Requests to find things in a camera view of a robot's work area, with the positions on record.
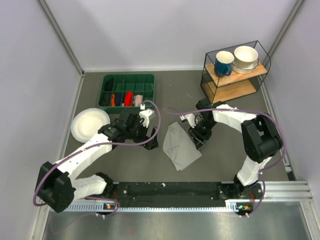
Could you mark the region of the white underwear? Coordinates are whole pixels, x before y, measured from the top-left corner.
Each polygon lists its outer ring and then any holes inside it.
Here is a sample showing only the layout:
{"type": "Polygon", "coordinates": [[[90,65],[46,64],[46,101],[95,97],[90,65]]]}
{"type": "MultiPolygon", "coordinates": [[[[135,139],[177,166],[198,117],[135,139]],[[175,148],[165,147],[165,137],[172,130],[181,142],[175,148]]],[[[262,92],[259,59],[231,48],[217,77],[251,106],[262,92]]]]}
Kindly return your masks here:
{"type": "Polygon", "coordinates": [[[184,170],[202,156],[178,122],[168,127],[163,141],[163,151],[177,171],[184,170]]]}

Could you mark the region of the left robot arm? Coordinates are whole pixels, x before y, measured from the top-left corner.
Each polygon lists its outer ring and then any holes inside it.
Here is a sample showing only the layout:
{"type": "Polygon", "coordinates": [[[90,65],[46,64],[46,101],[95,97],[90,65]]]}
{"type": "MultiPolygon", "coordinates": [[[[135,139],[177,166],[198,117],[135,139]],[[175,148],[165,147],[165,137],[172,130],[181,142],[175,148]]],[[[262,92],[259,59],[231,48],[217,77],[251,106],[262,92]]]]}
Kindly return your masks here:
{"type": "Polygon", "coordinates": [[[45,162],[39,170],[33,204],[40,206],[42,200],[56,213],[67,209],[76,200],[92,195],[109,198],[114,191],[109,177],[101,172],[91,177],[78,176],[98,158],[117,146],[143,146],[147,150],[157,147],[157,127],[147,136],[154,110],[148,108],[138,112],[123,111],[112,123],[102,126],[93,137],[73,153],[55,163],[45,162]]]}

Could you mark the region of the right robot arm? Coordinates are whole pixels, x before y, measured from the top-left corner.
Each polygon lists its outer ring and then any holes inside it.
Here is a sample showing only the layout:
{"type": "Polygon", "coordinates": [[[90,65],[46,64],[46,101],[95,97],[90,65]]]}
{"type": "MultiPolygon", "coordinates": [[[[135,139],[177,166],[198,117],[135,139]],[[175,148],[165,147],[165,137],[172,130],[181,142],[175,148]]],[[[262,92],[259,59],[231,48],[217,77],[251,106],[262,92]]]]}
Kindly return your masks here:
{"type": "Polygon", "coordinates": [[[221,101],[211,104],[207,99],[202,99],[196,108],[201,110],[200,119],[193,113],[181,118],[189,123],[188,134],[197,150],[210,139],[216,124],[224,124],[242,134],[246,158],[234,176],[232,193],[245,198],[257,184],[267,163],[283,147],[277,127],[263,114],[240,112],[221,101]]]}

